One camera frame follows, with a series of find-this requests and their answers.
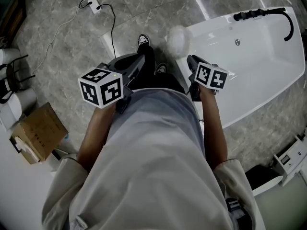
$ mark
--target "bathtub faucet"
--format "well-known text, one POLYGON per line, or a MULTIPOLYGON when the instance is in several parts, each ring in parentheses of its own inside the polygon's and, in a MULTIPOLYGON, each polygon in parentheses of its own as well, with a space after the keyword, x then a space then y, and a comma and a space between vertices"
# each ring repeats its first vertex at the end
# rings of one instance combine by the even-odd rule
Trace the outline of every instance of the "bathtub faucet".
POLYGON ((285 41, 289 41, 291 37, 293 36, 293 22, 290 18, 290 16, 285 13, 286 11, 285 8, 277 8, 277 9, 272 9, 272 10, 262 10, 262 9, 257 9, 257 10, 250 10, 248 12, 240 12, 234 15, 234 20, 240 21, 240 20, 247 20, 249 18, 255 18, 257 16, 266 16, 267 14, 282 14, 285 17, 287 17, 289 23, 290 23, 290 34, 284 38, 285 41))

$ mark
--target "marble floor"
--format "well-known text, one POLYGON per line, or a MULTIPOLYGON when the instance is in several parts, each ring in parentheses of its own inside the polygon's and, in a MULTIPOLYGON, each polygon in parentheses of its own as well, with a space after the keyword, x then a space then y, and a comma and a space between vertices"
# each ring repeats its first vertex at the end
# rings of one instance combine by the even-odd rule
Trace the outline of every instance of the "marble floor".
MULTIPOLYGON (((146 33, 157 52, 157 61, 169 62, 164 37, 174 25, 190 26, 204 20, 241 10, 292 6, 300 29, 307 27, 307 11, 301 0, 99 0, 111 3, 116 14, 114 44, 121 55, 137 49, 137 37, 146 33)), ((80 0, 27 0, 27 18, 14 44, 25 70, 32 72, 45 56, 46 47, 58 26, 72 18, 80 0)), ((31 85, 38 104, 50 102, 69 131, 62 145, 78 150, 93 107, 80 94, 77 78, 89 67, 112 58, 102 43, 110 37, 113 14, 103 8, 93 15, 87 7, 59 30, 52 49, 36 72, 31 85)), ((274 152, 283 149, 307 124, 305 76, 271 102, 227 127, 224 132, 230 157, 240 159, 245 170, 267 163, 274 152)))

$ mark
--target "black pants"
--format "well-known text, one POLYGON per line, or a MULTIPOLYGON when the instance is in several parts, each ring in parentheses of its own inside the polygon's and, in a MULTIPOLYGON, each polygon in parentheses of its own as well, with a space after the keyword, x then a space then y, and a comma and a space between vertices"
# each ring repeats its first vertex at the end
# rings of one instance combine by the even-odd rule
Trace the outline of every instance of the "black pants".
POLYGON ((148 44, 142 44, 139 46, 138 53, 145 55, 145 64, 138 76, 129 84, 129 88, 131 90, 166 88, 185 93, 183 87, 172 74, 154 74, 155 59, 153 48, 151 48, 148 44))

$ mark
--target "cardboard box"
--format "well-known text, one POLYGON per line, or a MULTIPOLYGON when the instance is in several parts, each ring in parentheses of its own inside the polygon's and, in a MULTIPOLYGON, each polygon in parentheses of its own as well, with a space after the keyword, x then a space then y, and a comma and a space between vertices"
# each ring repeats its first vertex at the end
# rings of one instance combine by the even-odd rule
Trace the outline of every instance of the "cardboard box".
MULTIPOLYGON (((45 161, 50 153, 68 134, 66 128, 53 111, 50 103, 46 103, 15 127, 12 137, 19 137, 37 155, 40 161, 45 161)), ((35 163, 32 156, 21 152, 30 164, 35 163)))

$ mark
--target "sneaker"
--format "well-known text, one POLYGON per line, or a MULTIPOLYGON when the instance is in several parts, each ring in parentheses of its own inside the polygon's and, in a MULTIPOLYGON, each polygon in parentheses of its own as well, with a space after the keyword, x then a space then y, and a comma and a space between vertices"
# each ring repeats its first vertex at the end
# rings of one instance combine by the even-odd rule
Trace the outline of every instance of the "sneaker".
POLYGON ((154 74, 157 73, 166 73, 166 64, 165 63, 160 63, 155 71, 154 74))
POLYGON ((146 34, 141 34, 139 36, 138 44, 139 44, 139 46, 141 46, 142 44, 149 44, 150 45, 148 36, 146 34))

